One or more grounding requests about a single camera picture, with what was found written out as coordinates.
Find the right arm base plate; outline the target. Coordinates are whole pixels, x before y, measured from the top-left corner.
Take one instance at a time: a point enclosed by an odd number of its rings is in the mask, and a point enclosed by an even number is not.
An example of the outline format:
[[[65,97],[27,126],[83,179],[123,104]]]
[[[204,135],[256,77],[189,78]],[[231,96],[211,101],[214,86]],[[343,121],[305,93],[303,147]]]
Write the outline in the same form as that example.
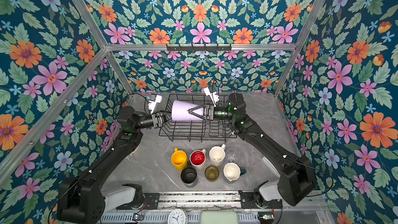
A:
[[[259,192],[239,190],[241,208],[243,209],[282,209],[283,202],[281,200],[267,201],[262,198]]]

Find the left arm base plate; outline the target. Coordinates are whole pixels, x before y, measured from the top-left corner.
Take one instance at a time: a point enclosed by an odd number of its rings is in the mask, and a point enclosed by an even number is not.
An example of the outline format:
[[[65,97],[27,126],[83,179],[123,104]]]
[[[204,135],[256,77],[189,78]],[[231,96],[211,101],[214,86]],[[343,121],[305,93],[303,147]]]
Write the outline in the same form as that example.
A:
[[[142,196],[135,198],[132,202],[118,206],[117,210],[154,210],[160,203],[159,193],[143,193]]]

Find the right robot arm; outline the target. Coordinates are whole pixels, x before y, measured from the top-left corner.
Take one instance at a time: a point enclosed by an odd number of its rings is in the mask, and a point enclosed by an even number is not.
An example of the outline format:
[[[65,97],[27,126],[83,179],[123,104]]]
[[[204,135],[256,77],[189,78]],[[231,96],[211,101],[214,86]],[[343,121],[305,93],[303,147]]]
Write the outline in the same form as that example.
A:
[[[265,182],[254,190],[257,205],[283,199],[296,206],[316,188],[315,169],[310,160],[306,156],[298,157],[269,137],[247,114],[241,93],[230,94],[224,106],[215,103],[174,105],[172,118],[174,121],[226,119],[234,134],[264,155],[278,180]]]

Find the black mug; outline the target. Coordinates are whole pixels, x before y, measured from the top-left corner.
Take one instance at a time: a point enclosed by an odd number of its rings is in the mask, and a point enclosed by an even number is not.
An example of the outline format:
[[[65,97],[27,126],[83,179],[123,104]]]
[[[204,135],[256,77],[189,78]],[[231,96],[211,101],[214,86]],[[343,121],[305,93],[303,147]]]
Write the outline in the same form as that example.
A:
[[[180,178],[185,184],[191,184],[197,179],[197,171],[193,167],[186,167],[181,171]]]

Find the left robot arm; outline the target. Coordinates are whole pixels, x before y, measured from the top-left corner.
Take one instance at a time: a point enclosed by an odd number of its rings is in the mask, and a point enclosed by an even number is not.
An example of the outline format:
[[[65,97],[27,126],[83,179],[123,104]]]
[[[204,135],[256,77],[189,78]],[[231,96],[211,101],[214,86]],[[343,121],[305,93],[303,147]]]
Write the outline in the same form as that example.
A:
[[[118,118],[121,130],[111,147],[88,169],[61,182],[57,220],[96,224],[109,210],[121,206],[140,209],[145,204],[141,185],[127,183],[105,192],[102,190],[103,184],[117,166],[138,148],[143,138],[143,129],[160,128],[170,121],[170,112],[145,114],[131,106],[122,108]]]

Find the yellow mug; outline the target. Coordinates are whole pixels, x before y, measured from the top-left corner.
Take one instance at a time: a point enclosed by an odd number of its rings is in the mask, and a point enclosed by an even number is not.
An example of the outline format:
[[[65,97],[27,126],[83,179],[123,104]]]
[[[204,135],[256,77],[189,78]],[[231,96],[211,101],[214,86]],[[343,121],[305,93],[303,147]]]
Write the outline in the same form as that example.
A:
[[[171,162],[176,170],[182,171],[188,166],[188,156],[183,150],[175,148],[171,156]]]

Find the lavender plastic cup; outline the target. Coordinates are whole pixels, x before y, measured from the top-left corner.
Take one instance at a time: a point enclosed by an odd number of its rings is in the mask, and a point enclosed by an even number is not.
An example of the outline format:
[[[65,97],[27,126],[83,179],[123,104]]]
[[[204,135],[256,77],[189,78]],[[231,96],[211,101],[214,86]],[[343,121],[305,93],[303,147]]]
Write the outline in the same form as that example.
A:
[[[174,101],[172,106],[172,120],[173,121],[186,121],[186,114],[188,109],[198,106],[184,101]]]

